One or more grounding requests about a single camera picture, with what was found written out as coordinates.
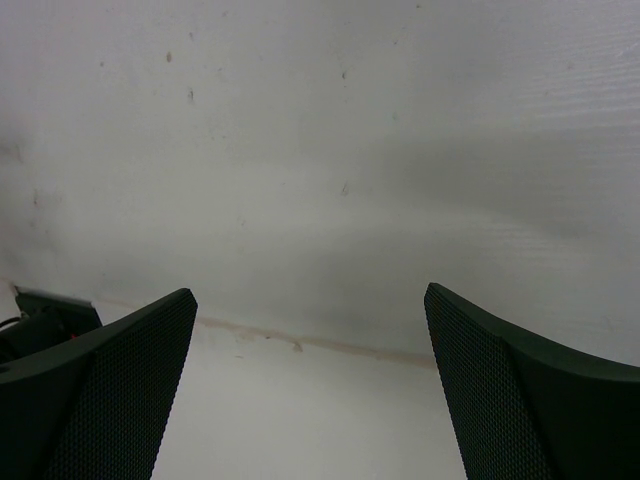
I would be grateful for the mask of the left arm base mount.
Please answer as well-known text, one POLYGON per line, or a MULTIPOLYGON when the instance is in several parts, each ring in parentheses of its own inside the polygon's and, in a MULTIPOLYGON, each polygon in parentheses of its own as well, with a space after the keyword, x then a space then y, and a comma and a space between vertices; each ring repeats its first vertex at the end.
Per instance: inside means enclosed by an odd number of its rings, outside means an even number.
POLYGON ((18 287, 19 315, 1 322, 1 363, 46 350, 102 327, 90 301, 18 287))

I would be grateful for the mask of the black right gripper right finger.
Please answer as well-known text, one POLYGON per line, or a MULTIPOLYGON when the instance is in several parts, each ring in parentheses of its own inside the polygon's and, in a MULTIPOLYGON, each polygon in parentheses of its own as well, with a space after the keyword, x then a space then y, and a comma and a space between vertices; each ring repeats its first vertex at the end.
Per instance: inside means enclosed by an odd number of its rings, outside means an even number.
POLYGON ((424 307, 467 478, 638 478, 637 367, 546 339, 437 283, 424 307))

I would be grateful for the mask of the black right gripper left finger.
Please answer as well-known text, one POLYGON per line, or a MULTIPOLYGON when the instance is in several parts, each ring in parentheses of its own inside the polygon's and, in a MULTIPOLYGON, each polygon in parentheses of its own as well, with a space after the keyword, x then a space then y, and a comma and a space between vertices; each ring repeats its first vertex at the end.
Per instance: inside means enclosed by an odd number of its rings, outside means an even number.
POLYGON ((5 479, 148 479, 197 313, 178 289, 38 353, 1 363, 5 479))

